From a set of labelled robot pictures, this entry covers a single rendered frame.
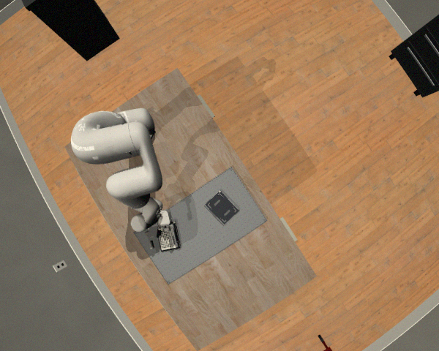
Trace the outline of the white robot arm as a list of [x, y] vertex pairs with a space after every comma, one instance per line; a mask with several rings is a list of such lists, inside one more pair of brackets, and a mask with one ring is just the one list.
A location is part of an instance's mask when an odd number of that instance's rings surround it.
[[159, 239], [162, 234], [158, 230], [162, 202], [150, 197], [150, 193], [162, 187], [162, 174], [150, 137], [154, 130], [147, 109], [137, 108], [119, 113], [90, 113], [77, 122], [71, 136], [74, 154], [89, 164], [142, 157], [143, 165], [112, 174], [106, 182], [106, 189], [118, 201], [141, 212], [132, 218], [131, 226], [136, 232], [149, 228], [150, 241]]

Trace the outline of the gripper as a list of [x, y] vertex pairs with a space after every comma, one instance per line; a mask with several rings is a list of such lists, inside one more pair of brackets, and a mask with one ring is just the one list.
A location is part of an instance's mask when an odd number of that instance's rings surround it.
[[[165, 210], [162, 210], [159, 214], [161, 214], [162, 216], [158, 220], [158, 228], [159, 229], [164, 228], [165, 232], [169, 231], [170, 232], [170, 242], [171, 242], [171, 245], [175, 245], [171, 228], [170, 227], [166, 227], [167, 225], [169, 225], [172, 222], [172, 217], [171, 217], [170, 211], [168, 209], [165, 209]], [[145, 235], [148, 236], [149, 229], [147, 229], [147, 231], [145, 232]], [[149, 246], [150, 246], [150, 249], [154, 249], [153, 241], [149, 240]]]

